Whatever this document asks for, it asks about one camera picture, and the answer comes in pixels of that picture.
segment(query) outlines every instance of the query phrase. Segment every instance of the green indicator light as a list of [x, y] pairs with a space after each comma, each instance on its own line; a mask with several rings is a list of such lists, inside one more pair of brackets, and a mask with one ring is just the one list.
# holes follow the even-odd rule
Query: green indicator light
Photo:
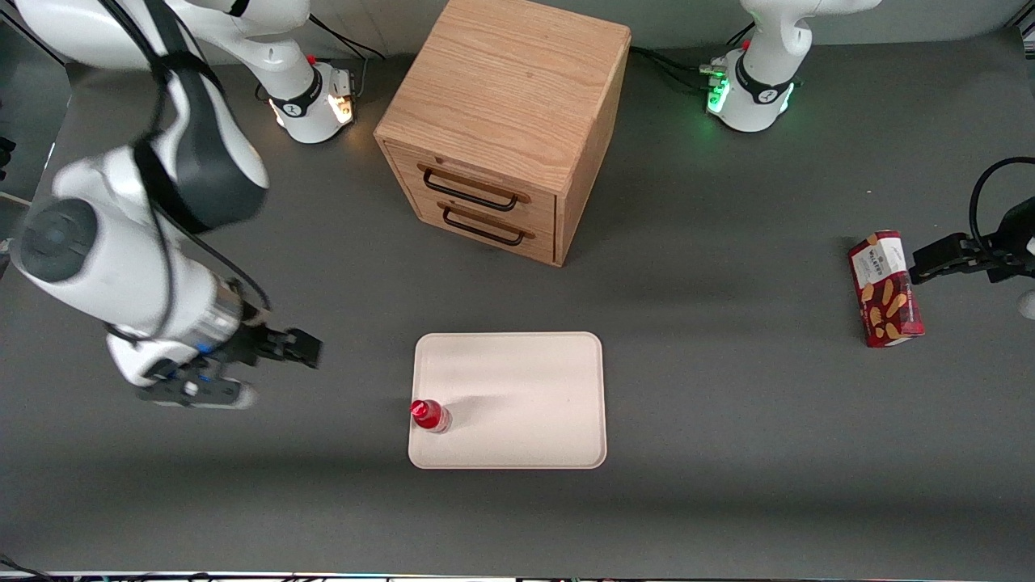
[[718, 113], [722, 111], [722, 105], [726, 104], [726, 96], [730, 94], [730, 82], [723, 79], [722, 83], [718, 87], [712, 89], [712, 92], [718, 94], [713, 94], [708, 99], [708, 109], [710, 109], [712, 113]]
[[791, 83], [791, 86], [787, 88], [787, 94], [783, 95], [783, 105], [779, 106], [780, 113], [787, 111], [787, 106], [791, 103], [791, 93], [793, 92], [794, 92], [794, 83]]

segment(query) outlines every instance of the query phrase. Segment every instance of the wooden cabinet top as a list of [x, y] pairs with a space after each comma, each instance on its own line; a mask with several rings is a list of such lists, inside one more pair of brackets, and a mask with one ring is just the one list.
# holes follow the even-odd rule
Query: wooden cabinet top
[[565, 196], [630, 39], [525, 0], [450, 0], [375, 135]]

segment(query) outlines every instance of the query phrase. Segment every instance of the drawer handle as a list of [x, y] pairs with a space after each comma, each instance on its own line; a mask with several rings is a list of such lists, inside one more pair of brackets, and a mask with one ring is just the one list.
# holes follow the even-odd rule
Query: drawer handle
[[465, 225], [464, 223], [457, 223], [456, 221], [449, 217], [450, 211], [452, 211], [452, 208], [450, 208], [449, 206], [444, 206], [442, 208], [442, 221], [451, 227], [459, 228], [460, 230], [467, 231], [471, 234], [476, 234], [478, 236], [487, 238], [490, 240], [495, 240], [496, 242], [499, 242], [500, 244], [506, 244], [507, 246], [518, 246], [519, 244], [521, 244], [522, 240], [525, 240], [524, 231], [518, 231], [518, 238], [503, 238], [502, 236], [497, 236], [491, 232], [485, 232], [481, 229], [476, 229], [474, 227]]
[[498, 202], [493, 202], [491, 200], [484, 200], [478, 198], [477, 196], [471, 196], [470, 194], [463, 193], [459, 190], [453, 190], [449, 186], [444, 186], [437, 184], [432, 181], [432, 169], [427, 168], [424, 170], [424, 185], [434, 190], [435, 192], [441, 192], [442, 194], [452, 196], [453, 198], [459, 198], [461, 200], [466, 200], [468, 202], [484, 206], [485, 208], [492, 208], [493, 210], [499, 210], [500, 212], [509, 212], [514, 209], [514, 205], [518, 204], [518, 195], [513, 194], [510, 196], [510, 202], [506, 204], [500, 204]]

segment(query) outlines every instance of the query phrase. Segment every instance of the gray table surface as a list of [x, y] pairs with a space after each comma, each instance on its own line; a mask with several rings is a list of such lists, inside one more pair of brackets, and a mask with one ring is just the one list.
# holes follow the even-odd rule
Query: gray table surface
[[[372, 63], [358, 123], [315, 146], [218, 69], [272, 187], [208, 240], [265, 284], [274, 324], [326, 342], [319, 371], [239, 368], [255, 408], [142, 403], [96, 322], [0, 282], [0, 550], [51, 570], [1031, 579], [1030, 284], [933, 282], [927, 337], [870, 350], [846, 262], [878, 229], [908, 249], [964, 230], [978, 174], [1031, 153], [1015, 31], [818, 47], [759, 135], [632, 58], [559, 270], [413, 216], [372, 138], [408, 64]], [[145, 76], [73, 85], [43, 191], [150, 111]], [[986, 215], [1031, 176], [997, 177]], [[601, 468], [410, 465], [422, 334], [571, 329], [604, 346]]]

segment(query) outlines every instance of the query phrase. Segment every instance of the cable connector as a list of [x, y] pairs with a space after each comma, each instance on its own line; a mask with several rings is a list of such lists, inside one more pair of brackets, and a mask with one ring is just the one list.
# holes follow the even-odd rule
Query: cable connector
[[703, 64], [698, 67], [698, 72], [701, 75], [708, 75], [711, 77], [718, 77], [722, 79], [726, 77], [726, 64], [719, 64], [714, 62], [714, 60], [709, 64]]

